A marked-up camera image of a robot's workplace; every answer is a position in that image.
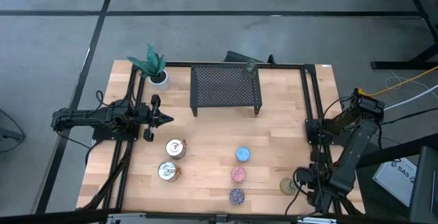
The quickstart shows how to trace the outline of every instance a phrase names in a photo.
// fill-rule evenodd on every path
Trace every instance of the wooden table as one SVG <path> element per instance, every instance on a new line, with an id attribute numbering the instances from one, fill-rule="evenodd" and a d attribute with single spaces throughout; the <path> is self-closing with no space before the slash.
<path id="1" fill-rule="evenodd" d="M 335 78 L 330 66 L 315 67 L 325 109 L 339 98 Z M 190 67 L 167 67 L 166 70 L 170 88 L 157 92 L 146 81 L 142 101 L 149 102 L 152 94 L 159 94 L 162 99 L 160 110 L 175 120 L 154 130 L 154 142 L 143 138 L 134 142 L 123 210 L 284 214 L 292 196 L 285 196 L 279 190 L 281 179 L 291 177 L 296 167 L 307 167 L 310 163 L 311 147 L 305 134 L 306 109 L 300 71 L 259 69 L 263 107 L 258 116 L 254 115 L 252 107 L 241 107 L 199 108 L 198 117 L 193 117 L 189 104 Z M 106 103 L 124 97 L 130 72 L 130 62 L 114 62 L 105 93 Z M 310 76 L 308 79 L 310 93 L 313 93 Z M 312 94 L 311 99 L 313 115 L 318 117 Z M 326 117 L 331 118 L 339 112 L 340 105 L 334 105 Z M 172 160 L 166 154 L 165 146 L 171 138 L 187 140 L 187 153 L 183 159 Z M 77 207 L 87 204 L 107 179 L 114 145 L 114 141 L 104 141 L 90 153 Z M 248 162 L 239 163 L 235 159 L 235 151 L 241 146 L 251 150 Z M 331 146 L 331 151 L 336 160 L 342 148 Z M 182 169 L 182 176 L 172 183 L 157 175 L 158 166 L 168 160 Z M 241 184 L 231 180 L 231 169 L 235 166 L 246 169 L 246 179 Z M 232 188 L 244 190 L 246 200 L 242 205 L 230 203 Z M 115 205 L 117 190 L 118 182 L 114 184 L 110 206 Z M 364 212 L 357 181 L 348 198 Z M 289 214 L 313 211 L 306 196 L 300 194 Z"/>

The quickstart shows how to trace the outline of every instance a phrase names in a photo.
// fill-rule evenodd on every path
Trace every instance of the desk leg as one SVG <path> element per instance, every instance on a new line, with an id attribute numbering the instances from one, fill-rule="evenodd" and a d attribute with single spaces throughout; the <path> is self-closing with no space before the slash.
<path id="1" fill-rule="evenodd" d="M 254 106 L 254 114 L 258 115 L 260 111 L 261 106 Z"/>
<path id="2" fill-rule="evenodd" d="M 198 108 L 192 108 L 192 112 L 194 117 L 198 116 Z"/>

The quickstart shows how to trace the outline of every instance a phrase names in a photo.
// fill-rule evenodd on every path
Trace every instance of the concrete floor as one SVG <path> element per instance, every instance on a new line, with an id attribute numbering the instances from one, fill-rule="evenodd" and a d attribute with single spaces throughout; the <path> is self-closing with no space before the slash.
<path id="1" fill-rule="evenodd" d="M 438 22 L 438 0 L 421 0 Z M 0 0 L 0 10 L 100 10 L 103 0 Z M 110 10 L 414 10 L 411 0 L 112 0 Z M 0 154 L 0 216 L 27 214 L 32 206 L 56 135 L 51 114 L 68 105 L 85 58 L 96 17 L 0 16 L 0 108 L 27 133 L 17 149 Z M 305 18 L 258 16 L 107 17 L 79 108 L 95 108 L 94 93 L 105 90 L 113 60 L 144 57 L 152 44 L 167 60 L 222 61 L 228 50 L 277 62 L 332 64 L 339 95 L 353 88 L 385 87 L 389 71 L 372 71 L 373 60 L 408 60 L 433 42 L 423 21 L 389 18 Z M 420 71 L 395 71 L 412 77 Z M 437 84 L 437 73 L 420 79 Z M 381 97 L 387 105 L 424 90 L 407 84 Z M 385 114 L 386 120 L 436 107 L 432 94 Z M 436 113 L 385 127 L 400 142 L 438 131 Z M 1 123 L 7 122 L 0 117 Z M 90 143 L 92 130 L 75 128 L 70 137 Z M 13 145 L 2 141 L 0 150 Z M 384 147 L 393 146 L 386 142 Z M 83 147 L 69 143 L 48 211 L 73 210 L 84 172 Z"/>

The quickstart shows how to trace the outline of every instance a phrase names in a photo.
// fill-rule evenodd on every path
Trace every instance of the tin can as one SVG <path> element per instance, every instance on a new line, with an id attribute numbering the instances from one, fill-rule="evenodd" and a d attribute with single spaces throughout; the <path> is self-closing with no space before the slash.
<path id="1" fill-rule="evenodd" d="M 167 142 L 166 152 L 173 159 L 181 159 L 185 155 L 185 139 L 172 139 Z"/>
<path id="2" fill-rule="evenodd" d="M 158 176 L 167 182 L 173 182 L 181 175 L 181 168 L 172 162 L 163 162 L 158 167 Z"/>

